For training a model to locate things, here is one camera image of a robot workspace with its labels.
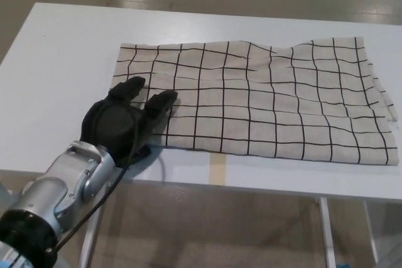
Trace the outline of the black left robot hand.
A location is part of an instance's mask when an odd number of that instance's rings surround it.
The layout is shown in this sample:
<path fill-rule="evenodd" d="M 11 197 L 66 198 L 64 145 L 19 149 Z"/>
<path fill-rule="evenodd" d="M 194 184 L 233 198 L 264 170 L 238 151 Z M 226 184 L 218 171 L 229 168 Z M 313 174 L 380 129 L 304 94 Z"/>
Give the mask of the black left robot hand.
<path fill-rule="evenodd" d="M 110 89 L 106 98 L 96 102 L 86 113 L 80 140 L 103 146 L 118 168 L 148 157 L 148 141 L 177 100 L 178 93 L 164 90 L 152 96 L 142 109 L 131 101 L 145 85 L 143 77 L 133 77 Z"/>

